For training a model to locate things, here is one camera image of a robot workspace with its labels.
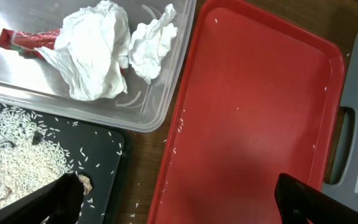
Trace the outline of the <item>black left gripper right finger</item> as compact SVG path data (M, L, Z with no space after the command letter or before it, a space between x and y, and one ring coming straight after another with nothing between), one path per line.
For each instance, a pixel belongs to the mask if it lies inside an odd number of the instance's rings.
M283 224L358 223L358 212L285 173L278 176L275 201Z

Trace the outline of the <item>large white napkin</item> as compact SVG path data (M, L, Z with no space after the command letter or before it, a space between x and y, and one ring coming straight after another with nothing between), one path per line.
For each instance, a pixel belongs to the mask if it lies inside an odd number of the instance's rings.
M66 16L53 49L36 50L56 68L74 100L113 99L127 92L121 71L128 68L127 12L112 1Z

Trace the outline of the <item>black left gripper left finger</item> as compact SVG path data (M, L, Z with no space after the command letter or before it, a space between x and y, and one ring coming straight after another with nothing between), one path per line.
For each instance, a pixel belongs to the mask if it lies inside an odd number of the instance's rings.
M75 174L65 174L36 192L0 209L0 224L75 224L84 186Z

